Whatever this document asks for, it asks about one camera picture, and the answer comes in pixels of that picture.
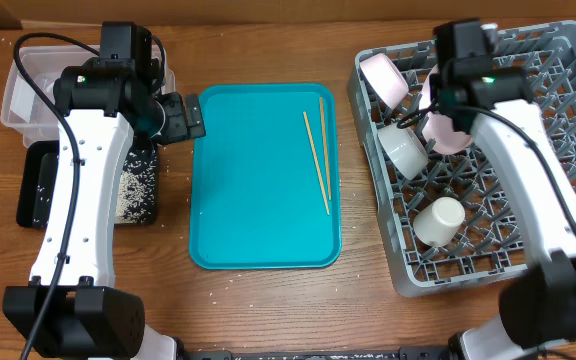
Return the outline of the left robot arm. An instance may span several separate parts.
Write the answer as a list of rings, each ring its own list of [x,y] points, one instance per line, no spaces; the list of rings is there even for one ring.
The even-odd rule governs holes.
[[[113,231],[132,147],[203,137],[199,99],[165,86],[164,47],[135,23],[104,23],[97,47],[41,38],[15,42],[2,110],[20,133],[58,134],[28,149],[17,219],[31,222],[42,203],[49,214],[29,280],[5,289],[3,313],[25,351],[46,358],[182,359],[182,342],[149,327],[142,300],[116,288]]]

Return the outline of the grey bowl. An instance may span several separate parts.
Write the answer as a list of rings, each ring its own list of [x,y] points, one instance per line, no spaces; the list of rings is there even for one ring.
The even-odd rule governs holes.
[[[378,130],[377,136],[394,167],[408,180],[413,180],[428,164],[427,153],[410,128],[396,124]]]

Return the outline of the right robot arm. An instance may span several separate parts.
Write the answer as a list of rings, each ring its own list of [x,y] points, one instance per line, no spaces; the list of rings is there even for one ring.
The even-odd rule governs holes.
[[[528,359],[576,341],[576,193],[543,126],[525,71],[494,63],[495,29],[477,19],[433,30],[436,112],[472,137],[494,169],[524,245],[527,272],[497,315],[452,337],[454,359]]]

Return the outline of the large white plate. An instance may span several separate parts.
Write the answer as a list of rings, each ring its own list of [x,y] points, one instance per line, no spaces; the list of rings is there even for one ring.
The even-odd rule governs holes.
[[[429,72],[421,89],[421,99],[419,109],[426,109],[430,106],[430,76],[438,73],[438,66],[435,65]],[[452,119],[438,113],[428,113],[428,120],[422,128],[422,135],[426,141],[435,140],[433,150],[442,155],[452,155],[467,148],[472,143],[472,137],[464,132],[454,131]]]

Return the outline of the wooden chopstick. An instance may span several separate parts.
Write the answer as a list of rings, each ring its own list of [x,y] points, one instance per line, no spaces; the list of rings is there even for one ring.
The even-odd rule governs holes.
[[[324,183],[323,183],[323,176],[322,176],[321,168],[319,165],[317,150],[316,150],[316,146],[314,144],[314,138],[313,138],[311,127],[310,127],[309,118],[308,118],[308,115],[305,111],[303,112],[303,119],[304,119],[304,124],[306,127],[306,131],[307,131],[307,135],[308,135],[308,139],[309,139],[309,143],[310,143],[310,148],[311,148],[311,152],[312,152],[314,166],[316,169],[317,178],[318,178],[319,187],[321,190],[321,195],[322,195],[322,199],[324,202],[325,210],[326,210],[327,215],[330,216],[330,208],[329,208],[329,204],[328,204],[328,199],[326,197],[326,192],[325,192]]]
[[[327,181],[327,197],[328,197],[328,200],[332,200],[331,180],[330,180],[330,163],[329,163],[329,154],[328,154],[325,106],[324,106],[323,97],[319,97],[319,111],[320,111],[322,143],[323,143],[323,150],[324,150],[324,164],[325,164],[326,181]]]

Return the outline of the pink bowl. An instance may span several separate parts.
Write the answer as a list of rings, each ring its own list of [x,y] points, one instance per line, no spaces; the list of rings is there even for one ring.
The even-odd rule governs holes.
[[[390,109],[395,109],[407,95],[409,87],[392,60],[379,53],[361,61],[359,66],[377,96]]]

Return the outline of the white paper cup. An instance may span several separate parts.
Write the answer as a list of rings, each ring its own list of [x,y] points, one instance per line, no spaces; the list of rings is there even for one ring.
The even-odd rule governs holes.
[[[451,197],[441,197],[416,215],[413,229],[427,246],[443,247],[452,241],[465,219],[462,204]]]

